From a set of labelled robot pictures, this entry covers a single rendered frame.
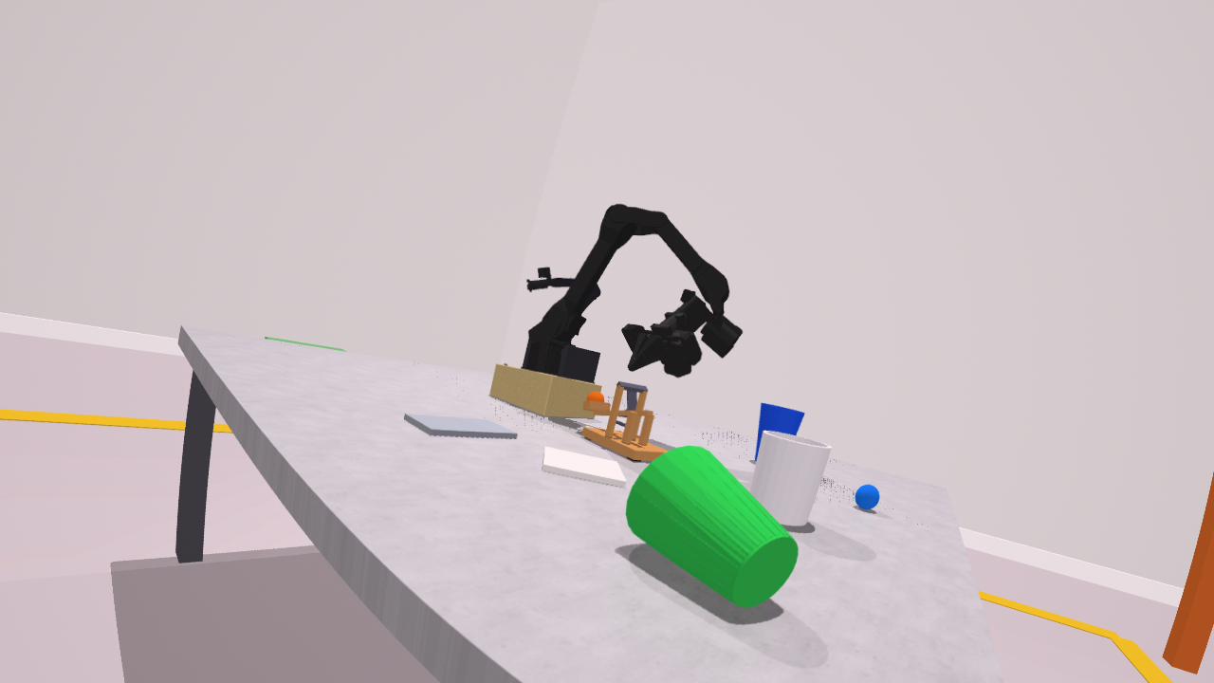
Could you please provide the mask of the blue cup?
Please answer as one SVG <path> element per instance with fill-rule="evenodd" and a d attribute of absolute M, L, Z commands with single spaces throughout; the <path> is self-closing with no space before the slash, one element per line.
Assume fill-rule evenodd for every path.
<path fill-rule="evenodd" d="M 762 403 L 762 415 L 760 415 L 759 419 L 755 461 L 759 446 L 762 444 L 764 431 L 776 431 L 784 434 L 798 436 L 798 429 L 800 428 L 804 415 L 805 414 L 794 410 L 794 408 L 790 410 L 790 408 L 766 405 L 766 403 Z"/>

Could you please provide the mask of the white cup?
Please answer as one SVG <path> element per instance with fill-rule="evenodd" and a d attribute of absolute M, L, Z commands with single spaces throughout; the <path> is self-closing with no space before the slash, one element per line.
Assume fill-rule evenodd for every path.
<path fill-rule="evenodd" d="M 764 431 L 750 494 L 784 525 L 806 525 L 832 446 L 815 438 Z"/>

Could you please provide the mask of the blue ball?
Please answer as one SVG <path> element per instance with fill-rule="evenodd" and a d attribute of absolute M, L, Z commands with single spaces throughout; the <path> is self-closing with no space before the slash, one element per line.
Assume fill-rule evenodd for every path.
<path fill-rule="evenodd" d="M 880 499 L 879 491 L 877 491 L 877 488 L 872 485 L 861 486 L 855 493 L 855 503 L 858 505 L 862 510 L 874 508 L 879 499 Z"/>

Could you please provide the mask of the green plastic cup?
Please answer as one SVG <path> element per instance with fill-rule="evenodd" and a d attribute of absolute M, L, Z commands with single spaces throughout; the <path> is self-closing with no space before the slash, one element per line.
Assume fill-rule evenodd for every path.
<path fill-rule="evenodd" d="M 640 473 L 626 522 L 643 542 L 741 608 L 770 601 L 798 542 L 704 446 L 673 446 Z"/>

